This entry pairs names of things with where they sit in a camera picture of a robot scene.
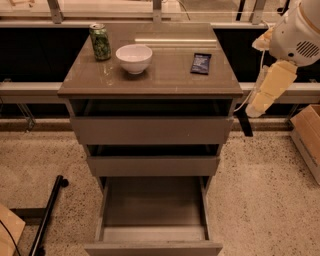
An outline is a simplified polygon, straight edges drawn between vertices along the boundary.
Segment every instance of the cable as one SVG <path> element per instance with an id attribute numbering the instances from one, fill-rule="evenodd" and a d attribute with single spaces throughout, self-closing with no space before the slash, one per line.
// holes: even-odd
<path id="1" fill-rule="evenodd" d="M 265 54 L 265 52 L 266 52 L 266 51 L 263 51 L 263 52 L 262 52 L 262 56 L 261 56 L 261 60 L 260 60 L 260 72 L 262 71 L 262 68 L 263 68 L 262 65 L 263 65 L 263 60 L 264 60 L 264 54 Z M 240 107 L 238 107 L 237 109 L 235 109 L 235 110 L 233 111 L 233 113 L 239 111 L 239 110 L 243 107 L 243 105 L 247 103 L 247 101 L 249 100 L 249 98 L 250 98 L 251 94 L 253 93 L 253 91 L 255 90 L 255 88 L 256 88 L 256 86 L 254 86 L 254 87 L 251 89 L 251 91 L 250 91 L 250 93 L 248 94 L 247 98 L 242 102 L 242 104 L 240 105 Z"/>
<path id="2" fill-rule="evenodd" d="M 5 228 L 5 230 L 8 232 L 9 236 L 11 237 L 12 242 L 13 242 L 14 246 L 16 247 L 16 250 L 17 250 L 18 255 L 21 256 L 21 254 L 20 254 L 20 252 L 19 252 L 19 249 L 18 249 L 18 246 L 17 246 L 16 242 L 14 241 L 14 239 L 13 239 L 13 237 L 12 237 L 9 229 L 7 229 L 6 225 L 4 225 L 4 223 L 2 222 L 2 220 L 0 220 L 0 223 L 1 223 L 1 225 Z"/>

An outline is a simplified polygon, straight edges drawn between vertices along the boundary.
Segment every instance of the wooden board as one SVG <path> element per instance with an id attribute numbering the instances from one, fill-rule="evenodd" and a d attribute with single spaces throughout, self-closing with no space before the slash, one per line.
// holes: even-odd
<path id="1" fill-rule="evenodd" d="M 16 244 L 20 239 L 22 231 L 25 226 L 25 222 L 21 220 L 12 211 L 6 208 L 0 203 L 0 220 L 4 223 L 7 229 L 13 236 Z M 5 228 L 0 225 L 0 255 L 1 256 L 12 256 L 15 252 L 15 246 Z"/>

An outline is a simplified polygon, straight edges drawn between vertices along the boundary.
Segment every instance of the black stand leg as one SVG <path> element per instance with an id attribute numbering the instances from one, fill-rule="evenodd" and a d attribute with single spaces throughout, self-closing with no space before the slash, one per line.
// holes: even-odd
<path id="1" fill-rule="evenodd" d="M 63 176 L 59 175 L 56 178 L 56 182 L 53 186 L 48 204 L 46 208 L 32 208 L 32 209 L 11 209 L 22 219 L 28 218 L 41 218 L 40 226 L 38 228 L 37 235 L 31 247 L 29 256 L 42 256 L 45 255 L 45 250 L 41 247 L 43 236 L 46 232 L 46 228 L 53 210 L 55 201 L 59 194 L 60 187 L 67 187 L 69 185 L 68 180 L 63 179 Z"/>
<path id="2" fill-rule="evenodd" d="M 247 116 L 247 113 L 245 112 L 245 108 L 239 109 L 235 115 L 238 117 L 241 128 L 244 132 L 244 135 L 246 137 L 253 137 L 252 128 L 249 122 L 249 118 Z"/>

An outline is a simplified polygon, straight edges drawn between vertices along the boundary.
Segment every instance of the open drawer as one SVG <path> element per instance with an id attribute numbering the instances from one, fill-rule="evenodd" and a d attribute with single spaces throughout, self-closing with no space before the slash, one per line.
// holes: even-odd
<path id="1" fill-rule="evenodd" d="M 215 256 L 199 177 L 110 178 L 91 256 Z"/>

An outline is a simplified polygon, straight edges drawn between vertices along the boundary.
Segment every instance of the can lid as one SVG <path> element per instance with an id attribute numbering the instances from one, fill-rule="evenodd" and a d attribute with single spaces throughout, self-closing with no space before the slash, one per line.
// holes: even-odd
<path id="1" fill-rule="evenodd" d="M 91 29 L 103 29 L 105 26 L 104 24 L 100 24 L 100 23 L 94 23 L 90 25 Z"/>

